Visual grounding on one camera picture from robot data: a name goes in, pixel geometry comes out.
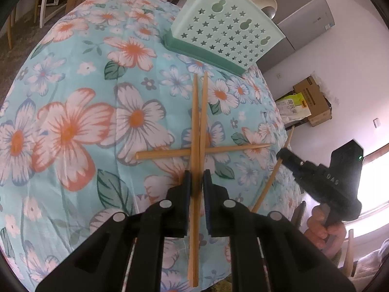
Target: green plastic basket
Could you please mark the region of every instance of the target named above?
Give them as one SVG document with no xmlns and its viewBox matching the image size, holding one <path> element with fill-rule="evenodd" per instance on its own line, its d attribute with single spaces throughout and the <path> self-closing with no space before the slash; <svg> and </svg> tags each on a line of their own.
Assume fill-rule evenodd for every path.
<svg viewBox="0 0 389 292">
<path fill-rule="evenodd" d="M 251 0 L 187 0 L 164 44 L 240 76 L 283 38 Z"/>
</svg>

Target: hand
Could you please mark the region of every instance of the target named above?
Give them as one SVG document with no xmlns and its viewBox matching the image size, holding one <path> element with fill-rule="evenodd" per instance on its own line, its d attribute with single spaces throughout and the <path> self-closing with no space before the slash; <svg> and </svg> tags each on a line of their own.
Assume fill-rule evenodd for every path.
<svg viewBox="0 0 389 292">
<path fill-rule="evenodd" d="M 326 246 L 324 239 L 326 239 L 328 235 L 335 235 L 336 238 L 333 241 L 332 246 L 324 253 L 329 259 L 332 259 L 342 247 L 347 231 L 342 222 L 325 228 L 322 225 L 324 219 L 325 215 L 320 206 L 315 206 L 312 210 L 312 216 L 308 218 L 308 229 L 305 231 L 304 235 L 319 249 L 323 249 Z"/>
</svg>

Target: white cloth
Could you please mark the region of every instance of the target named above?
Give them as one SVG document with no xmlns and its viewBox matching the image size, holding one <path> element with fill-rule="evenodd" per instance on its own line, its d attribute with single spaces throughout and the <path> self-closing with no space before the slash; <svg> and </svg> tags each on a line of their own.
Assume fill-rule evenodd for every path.
<svg viewBox="0 0 389 292">
<path fill-rule="evenodd" d="M 370 283 L 388 254 L 389 239 L 384 241 L 380 249 L 359 259 L 354 276 L 349 278 L 357 292 L 361 292 Z"/>
</svg>

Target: silver screw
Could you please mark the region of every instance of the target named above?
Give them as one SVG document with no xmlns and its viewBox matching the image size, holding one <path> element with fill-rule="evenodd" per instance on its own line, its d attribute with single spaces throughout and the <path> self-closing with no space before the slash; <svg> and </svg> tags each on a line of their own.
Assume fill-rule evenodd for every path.
<svg viewBox="0 0 389 292">
<path fill-rule="evenodd" d="M 225 200 L 223 204 L 226 208 L 234 208 L 236 202 L 234 200 Z"/>
<path fill-rule="evenodd" d="M 168 209 L 172 206 L 172 201 L 170 200 L 162 200 L 159 202 L 159 206 L 163 209 Z"/>
<path fill-rule="evenodd" d="M 115 222 L 121 222 L 122 220 L 124 220 L 126 218 L 126 215 L 122 212 L 119 212 L 119 213 L 116 213 L 114 215 L 114 221 Z"/>
<path fill-rule="evenodd" d="M 283 218 L 283 215 L 280 212 L 274 211 L 270 213 L 270 218 L 275 221 L 279 221 L 281 218 Z"/>
</svg>

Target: person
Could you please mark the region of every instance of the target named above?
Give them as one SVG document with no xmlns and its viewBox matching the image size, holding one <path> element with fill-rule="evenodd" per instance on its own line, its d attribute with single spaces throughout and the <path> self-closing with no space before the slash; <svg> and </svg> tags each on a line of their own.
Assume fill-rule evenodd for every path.
<svg viewBox="0 0 389 292">
<path fill-rule="evenodd" d="M 338 265 L 342 255 L 342 244 L 347 234 L 346 227 L 344 223 L 339 222 L 326 228 L 322 225 L 324 220 L 324 212 L 320 206 L 315 206 L 312 209 L 312 216 L 307 220 L 308 229 L 304 235 L 319 249 L 323 249 L 326 246 L 324 240 L 328 235 L 335 235 L 336 237 L 331 247 L 324 254 Z M 354 263 L 353 272 L 349 279 L 354 284 L 357 292 L 361 292 L 367 287 L 388 256 L 389 239 L 384 241 L 380 249 L 373 251 Z"/>
</svg>

